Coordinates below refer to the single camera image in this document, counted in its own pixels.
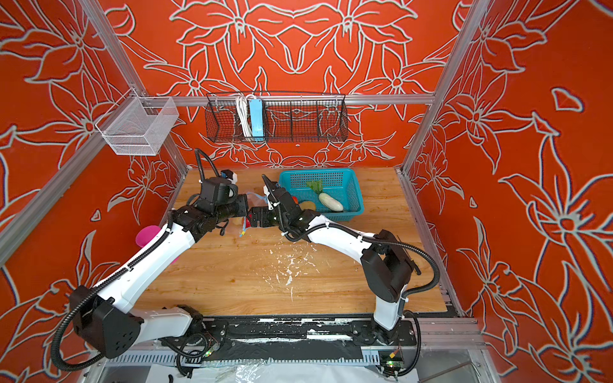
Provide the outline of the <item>clear zip top bag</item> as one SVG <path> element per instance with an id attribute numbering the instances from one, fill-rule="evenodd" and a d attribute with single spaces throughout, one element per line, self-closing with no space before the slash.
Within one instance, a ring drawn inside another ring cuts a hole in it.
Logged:
<path id="1" fill-rule="evenodd" d="M 245 194 L 238 196 L 238 202 L 244 208 L 244 216 L 242 227 L 239 232 L 239 237 L 244 237 L 249 228 L 245 228 L 244 220 L 248 218 L 251 222 L 250 228 L 264 228 L 264 213 L 268 210 L 268 201 L 266 196 L 248 191 Z"/>

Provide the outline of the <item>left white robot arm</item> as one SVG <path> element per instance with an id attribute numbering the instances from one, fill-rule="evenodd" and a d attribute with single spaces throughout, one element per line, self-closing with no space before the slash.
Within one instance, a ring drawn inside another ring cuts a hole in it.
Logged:
<path id="1" fill-rule="evenodd" d="M 137 311 L 137 300 L 181 254 L 207 233 L 224 231 L 228 220 L 247 215 L 247 196 L 239 193 L 237 175 L 230 170 L 204 175 L 203 162 L 212 159 L 195 151 L 201 190 L 185 206 L 168 213 L 165 225 L 127 263 L 92 287 L 79 286 L 69 296 L 66 316 L 59 322 L 49 356 L 61 371 L 84 370 L 103 358 L 118 357 L 133 345 L 158 338 L 185 335 L 194 319 L 184 308 L 158 313 Z M 62 357 L 61 344 L 68 328 L 97 350 L 85 362 Z"/>

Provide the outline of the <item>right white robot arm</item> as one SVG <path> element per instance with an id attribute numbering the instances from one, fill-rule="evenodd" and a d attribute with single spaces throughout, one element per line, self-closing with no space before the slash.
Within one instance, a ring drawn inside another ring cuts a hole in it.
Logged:
<path id="1" fill-rule="evenodd" d="M 410 295 L 434 289 L 441 279 L 441 271 L 434 258 L 421 248 L 400 241 L 393 233 L 381 230 L 366 233 L 348 228 L 330 220 L 312 209 L 301 208 L 288 192 L 276 198 L 266 207 L 251 207 L 245 221 L 252 228 L 277 227 L 282 237 L 292 243 L 307 241 L 320 244 L 348 256 L 359 263 L 370 291 L 375 295 L 373 320 L 378 328 L 392 332 L 401 319 L 413 320 L 416 351 L 407 367 L 397 367 L 388 361 L 379 372 L 385 377 L 400 378 L 416 369 L 421 356 L 422 336 L 418 317 L 405 305 Z M 427 284 L 408 287 L 413 274 L 421 274 L 410 252 L 419 255 L 431 267 L 433 276 Z"/>

